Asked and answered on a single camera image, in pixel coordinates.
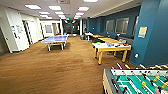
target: glass partition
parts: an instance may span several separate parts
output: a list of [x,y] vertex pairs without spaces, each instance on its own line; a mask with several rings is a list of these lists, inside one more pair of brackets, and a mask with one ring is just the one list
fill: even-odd
[[114,20],[109,20],[106,22],[106,32],[114,32],[113,30]]
[[135,22],[135,25],[134,25],[133,35],[135,35],[135,32],[136,32],[136,27],[137,27],[137,24],[138,24],[138,19],[139,19],[139,16],[136,17],[136,22]]
[[116,33],[126,34],[129,18],[121,18],[116,21]]

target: ping pong table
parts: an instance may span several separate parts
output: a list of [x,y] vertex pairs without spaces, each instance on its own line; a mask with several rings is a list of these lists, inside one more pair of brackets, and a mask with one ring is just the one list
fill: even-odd
[[52,45],[61,45],[62,50],[66,45],[67,35],[55,35],[48,37],[41,41],[41,43],[48,43],[48,50],[51,50]]

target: wooden table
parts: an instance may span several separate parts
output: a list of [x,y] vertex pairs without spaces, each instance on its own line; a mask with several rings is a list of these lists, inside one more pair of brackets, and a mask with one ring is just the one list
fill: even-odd
[[124,51],[122,62],[123,63],[125,62],[125,59],[127,56],[127,50],[131,50],[131,46],[115,47],[115,45],[117,45],[117,44],[114,43],[115,44],[114,46],[108,47],[108,46],[104,46],[105,44],[106,43],[100,43],[100,45],[98,45],[97,43],[93,43],[93,46],[95,47],[95,58],[97,58],[97,55],[99,53],[99,61],[98,61],[99,65],[101,65],[101,62],[102,62],[103,52],[106,52],[106,51],[115,51],[114,56],[116,56],[116,51]]
[[91,35],[92,37],[94,38],[103,38],[104,36],[101,36],[101,35]]
[[110,43],[115,43],[115,42],[119,42],[118,40],[112,39],[112,38],[98,38],[99,40],[105,41],[105,42],[110,42]]

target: blue wall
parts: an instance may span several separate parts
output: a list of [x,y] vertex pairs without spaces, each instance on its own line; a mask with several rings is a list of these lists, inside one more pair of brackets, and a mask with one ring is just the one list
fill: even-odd
[[[137,29],[134,36],[132,52],[130,56],[130,62],[134,62],[137,65],[148,65],[144,63],[143,60],[152,33],[154,21],[156,19],[159,2],[160,0],[144,0],[142,2]],[[140,27],[147,27],[148,29],[145,38],[138,37]]]
[[168,64],[168,0],[161,0],[144,61],[147,65]]
[[[141,7],[131,8],[105,17],[91,18],[89,30],[105,32],[108,20],[129,17],[127,35],[132,35],[136,17],[139,20],[134,36],[130,62],[145,66],[168,63],[168,0],[143,0]],[[140,27],[147,27],[145,38],[138,37]]]
[[139,15],[139,11],[140,11],[140,6],[135,7],[135,8],[131,8],[128,10],[124,10],[118,13],[114,13],[114,14],[110,14],[107,16],[103,16],[103,17],[97,17],[97,18],[89,18],[88,19],[88,30],[90,32],[96,33],[96,32],[103,32],[103,33],[107,33],[106,32],[106,22],[108,20],[114,20],[116,21],[117,19],[120,18],[127,18],[129,17],[129,23],[128,23],[128,28],[127,28],[127,35],[132,35],[133,29],[134,29],[134,24],[136,21],[136,17]]

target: ceiling light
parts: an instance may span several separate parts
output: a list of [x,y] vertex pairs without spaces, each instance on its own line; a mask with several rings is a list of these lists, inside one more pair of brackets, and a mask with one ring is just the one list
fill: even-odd
[[80,15],[75,15],[75,17],[78,17],[78,18],[79,18],[79,17],[81,17],[81,16],[80,16]]
[[61,10],[60,6],[48,6],[52,10]]
[[65,15],[58,15],[58,17],[65,17]]
[[79,11],[87,11],[89,9],[89,7],[79,7]]
[[56,14],[64,14],[63,12],[55,12]]
[[48,17],[48,15],[40,15],[41,17]]
[[84,2],[97,2],[98,0],[83,0]]
[[83,15],[83,12],[77,12],[76,15]]
[[61,19],[66,19],[66,17],[61,17]]
[[46,17],[47,19],[52,19],[52,17]]
[[37,5],[25,5],[26,7],[30,8],[30,9],[41,9],[39,6]]
[[74,17],[74,19],[78,19],[77,17]]
[[40,14],[50,14],[49,12],[39,12]]

